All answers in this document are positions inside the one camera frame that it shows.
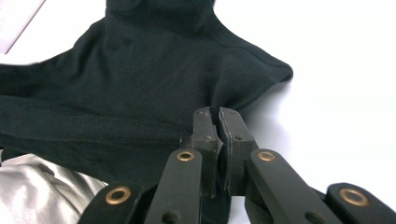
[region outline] dark green fabric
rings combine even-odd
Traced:
[[[0,65],[0,146],[106,182],[157,182],[194,110],[239,110],[292,76],[211,2],[107,0],[69,51]]]

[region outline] silver fabric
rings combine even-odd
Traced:
[[[77,223],[105,185],[32,154],[2,161],[0,223]]]

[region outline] white background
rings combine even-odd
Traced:
[[[72,48],[104,10],[105,0],[47,0],[0,63],[40,62]],[[259,146],[281,153],[315,189],[352,183],[396,210],[396,6],[218,0],[215,12],[294,70],[245,111]],[[232,210],[231,223],[249,223],[243,199]]]

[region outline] black cloth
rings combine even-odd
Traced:
[[[291,76],[224,27],[210,0],[107,0],[69,51],[0,65],[0,146],[148,185],[192,133],[194,110],[239,110]]]

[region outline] brass rivet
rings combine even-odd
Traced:
[[[355,189],[340,189],[340,196],[347,203],[352,203],[354,205],[364,207],[369,205],[369,200],[364,194]]]
[[[271,152],[261,152],[258,156],[262,161],[274,161],[276,159],[276,155]]]
[[[177,158],[180,161],[191,161],[192,159],[194,159],[194,154],[192,154],[189,151],[182,151],[180,153],[177,154]]]
[[[106,202],[108,204],[113,204],[113,205],[120,204],[128,200],[130,196],[131,196],[131,191],[129,190],[129,188],[120,186],[114,188],[106,195]]]

